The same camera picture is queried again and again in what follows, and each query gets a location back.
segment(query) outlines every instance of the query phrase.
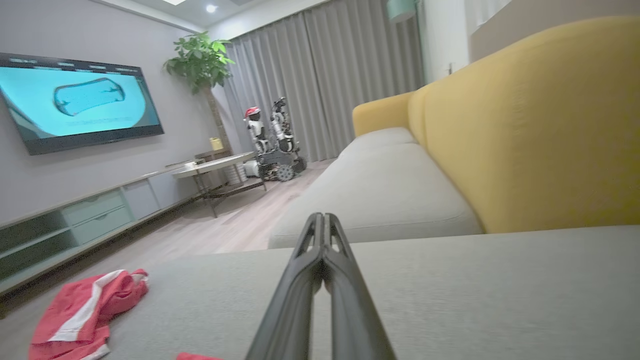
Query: red helmet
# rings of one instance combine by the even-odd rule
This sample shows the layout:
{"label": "red helmet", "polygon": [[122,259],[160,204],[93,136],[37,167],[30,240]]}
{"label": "red helmet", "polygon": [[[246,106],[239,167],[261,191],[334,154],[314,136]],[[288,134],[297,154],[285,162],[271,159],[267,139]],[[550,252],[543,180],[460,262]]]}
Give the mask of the red helmet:
{"label": "red helmet", "polygon": [[244,113],[244,117],[248,118],[250,115],[255,115],[260,113],[260,108],[255,106],[253,108],[249,108],[245,113]]}

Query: wall-mounted tv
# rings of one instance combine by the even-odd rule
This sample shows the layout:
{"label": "wall-mounted tv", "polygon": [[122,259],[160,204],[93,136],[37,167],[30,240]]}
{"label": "wall-mounted tv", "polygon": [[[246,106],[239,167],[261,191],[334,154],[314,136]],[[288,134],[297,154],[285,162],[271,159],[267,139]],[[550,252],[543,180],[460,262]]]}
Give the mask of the wall-mounted tv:
{"label": "wall-mounted tv", "polygon": [[31,155],[164,133],[139,67],[0,53],[0,92]]}

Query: ceiling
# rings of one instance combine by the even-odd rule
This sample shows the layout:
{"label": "ceiling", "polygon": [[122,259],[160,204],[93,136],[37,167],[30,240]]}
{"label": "ceiling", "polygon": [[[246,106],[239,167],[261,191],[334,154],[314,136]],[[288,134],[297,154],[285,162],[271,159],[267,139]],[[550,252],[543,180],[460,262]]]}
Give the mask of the ceiling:
{"label": "ceiling", "polygon": [[[266,0],[185,0],[178,5],[172,5],[163,0],[133,0],[138,4],[179,17],[197,26],[208,28],[216,22],[225,20],[233,14],[239,13]],[[214,13],[207,12],[207,5],[218,8]]]}

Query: table leg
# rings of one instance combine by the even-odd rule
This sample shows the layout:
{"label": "table leg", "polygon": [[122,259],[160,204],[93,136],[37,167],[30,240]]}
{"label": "table leg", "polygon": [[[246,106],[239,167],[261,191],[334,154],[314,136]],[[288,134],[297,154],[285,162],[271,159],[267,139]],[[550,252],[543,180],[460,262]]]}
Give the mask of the table leg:
{"label": "table leg", "polygon": [[204,183],[204,179],[202,179],[202,175],[198,170],[196,170],[196,176],[193,177],[193,180],[198,185],[198,190],[200,190],[200,195],[204,199],[204,202],[211,207],[211,211],[213,211],[213,217],[217,218],[218,214],[216,214],[216,208],[214,207],[211,199],[209,198],[209,193],[207,191],[207,186]]}
{"label": "table leg", "polygon": [[242,180],[242,176],[240,176],[240,171],[238,171],[237,164],[233,164],[234,170],[236,171],[236,175],[238,175],[238,181],[240,181],[240,186],[244,186],[244,181]]}
{"label": "table leg", "polygon": [[264,178],[262,177],[262,172],[260,172],[260,160],[258,160],[258,156],[255,157],[255,161],[258,163],[258,177],[262,181],[262,187],[264,187],[264,191],[267,191],[267,182],[265,182]]}

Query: grey curtain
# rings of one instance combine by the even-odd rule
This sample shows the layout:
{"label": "grey curtain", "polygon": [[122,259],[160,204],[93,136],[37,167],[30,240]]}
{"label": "grey curtain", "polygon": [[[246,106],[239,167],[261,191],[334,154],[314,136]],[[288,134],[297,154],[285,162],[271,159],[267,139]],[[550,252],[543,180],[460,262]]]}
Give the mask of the grey curtain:
{"label": "grey curtain", "polygon": [[416,19],[391,24],[385,4],[333,0],[233,40],[225,92],[243,148],[252,149],[245,109],[260,106],[268,119],[286,96],[309,161],[334,158],[355,137],[354,107],[424,84]]}

